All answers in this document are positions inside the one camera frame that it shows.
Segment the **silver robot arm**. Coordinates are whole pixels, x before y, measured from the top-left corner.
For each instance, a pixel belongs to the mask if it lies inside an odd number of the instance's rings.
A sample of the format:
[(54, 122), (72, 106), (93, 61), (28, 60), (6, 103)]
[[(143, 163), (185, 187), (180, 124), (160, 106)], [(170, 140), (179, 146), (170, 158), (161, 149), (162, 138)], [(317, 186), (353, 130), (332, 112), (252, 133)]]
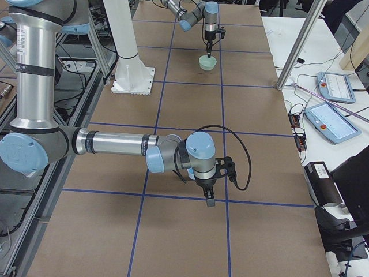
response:
[(87, 1), (10, 1), (17, 27), (17, 112), (1, 140), (1, 159), (14, 171), (30, 174), (67, 156), (108, 153), (144, 156), (148, 170), (187, 169), (215, 205), (216, 159), (212, 137), (195, 132), (178, 136), (90, 131), (58, 125), (53, 119), (56, 34), (89, 23)]
[(186, 10), (180, 1), (163, 0), (160, 3), (169, 9), (179, 21), (180, 27), (186, 32), (201, 20), (204, 24), (203, 38), (206, 44), (206, 55), (208, 58), (212, 56), (212, 48), (217, 33), (222, 33), (223, 29), (219, 28), (218, 13), (219, 5), (213, 1), (200, 1), (195, 3), (193, 10)]

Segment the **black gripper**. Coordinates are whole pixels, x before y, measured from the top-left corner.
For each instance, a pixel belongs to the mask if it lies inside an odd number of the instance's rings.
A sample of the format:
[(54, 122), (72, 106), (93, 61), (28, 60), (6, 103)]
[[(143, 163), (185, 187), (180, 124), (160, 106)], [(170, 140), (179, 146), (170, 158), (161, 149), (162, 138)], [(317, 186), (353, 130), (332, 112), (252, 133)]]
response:
[(210, 58), (212, 56), (213, 41), (216, 38), (216, 30), (204, 30), (204, 39), (206, 43), (206, 54)]
[(216, 202), (214, 199), (213, 185), (216, 183), (216, 179), (214, 178), (200, 179), (196, 177), (195, 181), (197, 185), (203, 189), (204, 198), (206, 200), (206, 205), (208, 207), (214, 207), (216, 205)]

